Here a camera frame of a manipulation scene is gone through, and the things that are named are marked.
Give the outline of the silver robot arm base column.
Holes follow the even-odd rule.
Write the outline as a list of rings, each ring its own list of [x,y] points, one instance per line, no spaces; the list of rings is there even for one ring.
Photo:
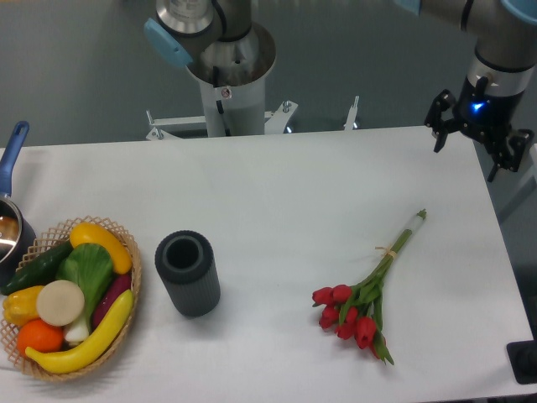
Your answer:
[[[186,68],[198,82],[204,115],[258,105],[265,112],[265,82],[276,47],[252,19],[249,1],[158,1],[144,34],[167,63]]]

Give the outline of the silver robot arm with gripper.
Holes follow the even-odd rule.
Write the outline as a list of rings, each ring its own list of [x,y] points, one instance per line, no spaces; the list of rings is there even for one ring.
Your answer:
[[[521,94],[536,66],[535,1],[397,1],[411,13],[429,14],[477,37],[475,58],[467,73],[475,85],[490,80],[493,97]]]

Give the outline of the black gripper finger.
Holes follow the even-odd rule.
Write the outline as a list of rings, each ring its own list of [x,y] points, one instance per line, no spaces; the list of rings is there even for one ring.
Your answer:
[[[527,128],[501,128],[494,131],[487,143],[487,151],[493,159],[487,181],[493,182],[501,169],[517,172],[533,140],[534,131]]]
[[[449,134],[459,130],[459,123],[456,119],[445,120],[442,115],[451,110],[456,105],[455,96],[447,89],[440,92],[432,101],[429,111],[426,114],[424,125],[431,129],[431,134],[435,138],[435,153],[439,153],[446,144]]]

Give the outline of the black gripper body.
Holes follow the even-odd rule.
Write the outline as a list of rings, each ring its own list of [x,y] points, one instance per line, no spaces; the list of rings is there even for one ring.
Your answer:
[[[508,96],[490,95],[484,85],[474,86],[466,79],[452,108],[454,127],[480,144],[504,144],[523,95],[524,91]]]

